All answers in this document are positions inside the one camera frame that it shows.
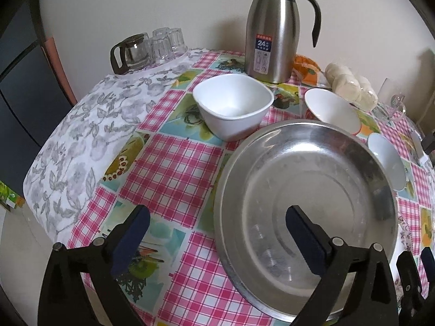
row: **thermos label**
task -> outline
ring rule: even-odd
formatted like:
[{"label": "thermos label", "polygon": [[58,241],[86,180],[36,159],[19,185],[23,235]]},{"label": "thermos label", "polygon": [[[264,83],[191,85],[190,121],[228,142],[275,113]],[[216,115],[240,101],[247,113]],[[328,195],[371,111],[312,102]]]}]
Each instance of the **thermos label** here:
[{"label": "thermos label", "polygon": [[255,39],[254,71],[267,75],[271,58],[272,37],[257,34]]}]

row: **thermos handle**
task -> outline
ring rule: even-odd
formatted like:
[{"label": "thermos handle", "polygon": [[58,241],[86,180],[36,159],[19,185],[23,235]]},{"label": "thermos handle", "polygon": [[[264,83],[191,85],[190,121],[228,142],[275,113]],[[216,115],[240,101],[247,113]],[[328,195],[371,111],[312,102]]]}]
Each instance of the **thermos handle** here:
[{"label": "thermos handle", "polygon": [[[121,67],[118,65],[118,61],[116,61],[115,58],[115,49],[119,47],[119,57],[121,59]],[[128,72],[128,65],[127,61],[125,61],[125,47],[122,43],[116,44],[111,50],[110,50],[110,64],[112,65],[113,72],[117,75],[123,75],[124,73]]]},{"label": "thermos handle", "polygon": [[319,4],[317,3],[316,0],[308,0],[309,2],[311,2],[311,4],[314,7],[314,12],[316,13],[316,17],[314,19],[314,27],[313,27],[313,47],[316,46],[317,44],[317,40],[319,39],[319,34],[320,34],[320,24],[321,24],[321,19],[322,19],[322,15],[320,12],[320,7]]}]

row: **floral tablecloth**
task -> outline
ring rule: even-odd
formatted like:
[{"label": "floral tablecloth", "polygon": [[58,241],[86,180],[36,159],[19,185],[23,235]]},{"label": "floral tablecloth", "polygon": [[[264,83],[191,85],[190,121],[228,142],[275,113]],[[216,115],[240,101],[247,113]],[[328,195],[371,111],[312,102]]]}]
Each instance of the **floral tablecloth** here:
[{"label": "floral tablecloth", "polygon": [[[223,142],[208,130],[192,90],[205,79],[240,73],[243,68],[243,54],[209,51],[172,79],[158,102],[139,119],[119,154],[112,157],[115,160],[95,183],[95,194],[73,224],[68,248],[87,246],[95,237],[106,236],[137,204],[149,208],[150,228],[128,271],[117,279],[147,324],[287,324],[261,313],[241,297],[226,276],[214,243],[215,189],[239,142]],[[260,127],[302,116],[302,95],[308,88],[295,73],[286,84],[268,86],[275,101]],[[397,193],[399,243],[412,251],[426,296],[428,282],[419,254],[434,244],[434,171],[430,163],[418,164],[410,120],[382,124],[369,114],[358,111],[358,115],[363,124],[358,137],[365,141],[372,132],[382,133],[402,157],[407,183]],[[85,280],[91,285],[88,276]],[[396,280],[395,284],[400,297],[400,283]]]}]

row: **tiled floor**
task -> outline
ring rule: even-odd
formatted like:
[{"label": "tiled floor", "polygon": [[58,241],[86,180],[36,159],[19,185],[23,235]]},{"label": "tiled floor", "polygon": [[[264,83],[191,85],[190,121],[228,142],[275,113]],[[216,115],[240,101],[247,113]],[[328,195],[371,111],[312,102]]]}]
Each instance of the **tiled floor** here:
[{"label": "tiled floor", "polygon": [[[0,233],[2,288],[24,321],[36,326],[39,294],[52,242],[27,205],[6,212]],[[110,325],[95,292],[88,291],[88,295],[99,322]]]}]

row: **wall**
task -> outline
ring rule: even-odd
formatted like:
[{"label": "wall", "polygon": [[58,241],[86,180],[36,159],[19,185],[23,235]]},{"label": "wall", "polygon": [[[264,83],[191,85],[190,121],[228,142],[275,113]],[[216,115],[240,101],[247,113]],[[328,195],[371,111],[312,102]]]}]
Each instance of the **wall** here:
[{"label": "wall", "polygon": [[[181,27],[190,47],[244,50],[252,0],[41,0],[47,36],[53,36],[78,99],[111,72],[110,48],[122,39],[163,26]],[[317,0],[322,26],[312,47],[314,11],[297,0],[298,52],[325,67],[347,63],[378,91],[386,77],[403,85],[417,117],[429,97],[435,41],[408,0]]]}]

